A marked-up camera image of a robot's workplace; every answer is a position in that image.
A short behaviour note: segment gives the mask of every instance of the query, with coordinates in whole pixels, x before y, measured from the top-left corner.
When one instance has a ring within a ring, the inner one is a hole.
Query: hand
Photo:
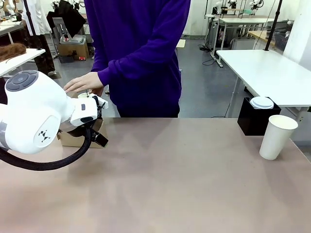
[[[69,91],[80,92],[88,89],[93,90],[100,88],[104,88],[104,85],[99,79],[97,72],[89,72],[86,75],[71,80],[69,83],[66,84],[64,90],[67,93]]]
[[[96,88],[96,89],[92,89],[92,90],[90,90],[90,94],[95,94],[95,95],[97,95],[97,96],[102,96],[102,94],[103,94],[103,91],[104,91],[104,87],[101,87],[101,88]]]

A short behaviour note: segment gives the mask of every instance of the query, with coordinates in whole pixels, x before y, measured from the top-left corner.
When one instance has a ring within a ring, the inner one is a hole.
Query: cup lid
[[[254,97],[251,99],[250,103],[253,107],[259,109],[271,109],[274,107],[273,101],[267,97]]]

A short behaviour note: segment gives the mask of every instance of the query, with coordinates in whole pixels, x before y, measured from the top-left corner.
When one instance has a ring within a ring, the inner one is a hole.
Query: white paper cup
[[[82,98],[88,98],[89,93],[82,93],[80,95],[78,95],[78,99],[82,99]]]
[[[259,154],[268,160],[276,159],[297,127],[298,123],[287,116],[271,116]]]

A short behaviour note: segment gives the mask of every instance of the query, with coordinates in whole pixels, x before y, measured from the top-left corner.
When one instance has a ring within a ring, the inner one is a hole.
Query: gray floor
[[[183,92],[180,100],[181,118],[186,117],[214,117],[224,116],[230,103],[231,93],[234,88],[236,76],[231,69],[224,64],[224,68],[210,60],[209,53],[200,51],[198,45],[202,40],[187,40],[184,49],[178,50],[180,68],[182,69]],[[61,79],[56,80],[64,86],[73,78],[88,73],[92,67],[91,59],[85,62],[74,62],[60,64],[58,59],[54,60],[56,70]],[[36,69],[35,63],[27,63],[23,69]],[[238,117],[242,100],[247,93],[241,90],[238,94],[238,101],[235,106],[233,117]],[[116,108],[111,103],[109,96],[104,94],[103,98],[110,102],[110,108],[105,111],[106,117],[118,117]],[[282,110],[283,115],[293,117],[286,109]],[[293,141],[311,159],[311,113],[307,115],[300,124],[299,129],[292,136]]]

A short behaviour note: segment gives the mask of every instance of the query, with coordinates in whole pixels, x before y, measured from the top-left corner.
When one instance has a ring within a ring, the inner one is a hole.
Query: black box
[[[269,117],[279,115],[281,109],[274,103],[273,109],[255,109],[250,98],[244,98],[238,124],[246,136],[264,136]]]

